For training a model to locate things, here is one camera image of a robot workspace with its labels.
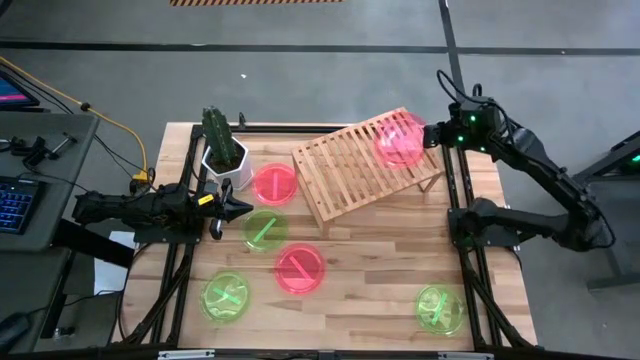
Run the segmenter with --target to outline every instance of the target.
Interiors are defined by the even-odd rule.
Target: white plant pot
[[[226,173],[218,174],[209,166],[209,158],[211,157],[211,147],[207,147],[207,151],[205,151],[204,156],[202,157],[202,166],[206,167],[213,177],[216,178],[216,181],[219,184],[222,184],[222,181],[226,178],[231,179],[231,185],[233,185],[234,190],[242,190],[249,183],[251,183],[251,179],[253,178],[253,169],[251,169],[251,161],[249,161],[249,149],[246,148],[240,141],[236,138],[233,138],[233,141],[236,144],[240,145],[244,149],[244,156],[242,157],[242,162],[240,162],[240,166],[231,171],[227,171]]]

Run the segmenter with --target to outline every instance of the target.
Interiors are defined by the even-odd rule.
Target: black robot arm
[[[207,181],[203,194],[191,195],[183,184],[168,184],[158,191],[138,196],[103,195],[91,191],[76,196],[73,218],[81,225],[120,219],[135,230],[159,227],[169,232],[186,232],[199,221],[213,218],[209,232],[220,240],[223,221],[230,222],[253,210],[253,206],[233,197],[229,179],[218,184]]]
[[[541,235],[574,251],[607,247],[615,242],[606,219],[586,188],[569,177],[566,168],[549,159],[544,145],[531,130],[509,118],[491,98],[481,94],[462,94],[462,97],[463,100],[449,105],[449,121],[425,126],[423,146],[459,147],[486,153],[494,162],[502,160],[531,176],[567,213],[538,215],[501,208],[490,200],[478,198],[457,213],[454,229],[457,235],[480,236],[489,226],[499,225],[515,230],[519,242]]]

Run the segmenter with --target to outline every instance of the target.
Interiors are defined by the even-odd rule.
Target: petri dish lid
[[[244,277],[235,271],[221,271],[202,289],[201,310],[207,318],[227,324],[244,314],[249,295],[249,283]]]
[[[446,286],[422,289],[416,299],[416,316],[420,326],[439,335],[453,335],[464,319],[464,305]]]
[[[281,206],[293,199],[298,191],[295,171],[286,164],[264,166],[253,178],[253,192],[266,205]]]
[[[307,244],[293,244],[284,248],[274,271],[278,285],[295,295],[315,290],[322,283],[324,273],[324,258],[318,249]]]
[[[415,165],[424,153],[422,138],[425,122],[418,116],[401,112],[376,126],[376,158],[390,168]]]
[[[268,252],[278,249],[289,236],[289,222],[281,212],[262,208],[254,210],[243,224],[244,244],[251,250]]]

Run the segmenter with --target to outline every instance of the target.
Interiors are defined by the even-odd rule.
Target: cactus
[[[210,163],[223,166],[227,171],[237,163],[238,151],[231,138],[227,117],[217,108],[210,106],[202,110],[202,126],[211,147]]]

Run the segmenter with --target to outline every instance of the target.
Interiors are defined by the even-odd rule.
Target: concrete floor
[[[343,4],[170,8],[156,0],[16,1],[0,37],[51,41],[211,44],[444,46],[436,0],[347,0]],[[633,0],[450,0],[458,46],[640,47]],[[353,122],[406,106],[445,119],[436,69],[446,54],[166,53],[0,50],[48,83],[134,128],[151,164],[168,121],[198,121],[216,105],[232,119]],[[482,82],[549,155],[574,173],[638,130],[638,57],[461,56],[467,88]],[[100,136],[139,161],[128,135],[106,124]],[[554,213],[532,180],[499,166],[507,202]],[[127,176],[93,147],[79,183],[127,190]],[[628,200],[628,193],[623,195]],[[590,294],[585,282],[609,274],[602,252],[576,254],[550,240],[523,246],[524,278],[539,342],[552,350],[640,358],[640,287]]]

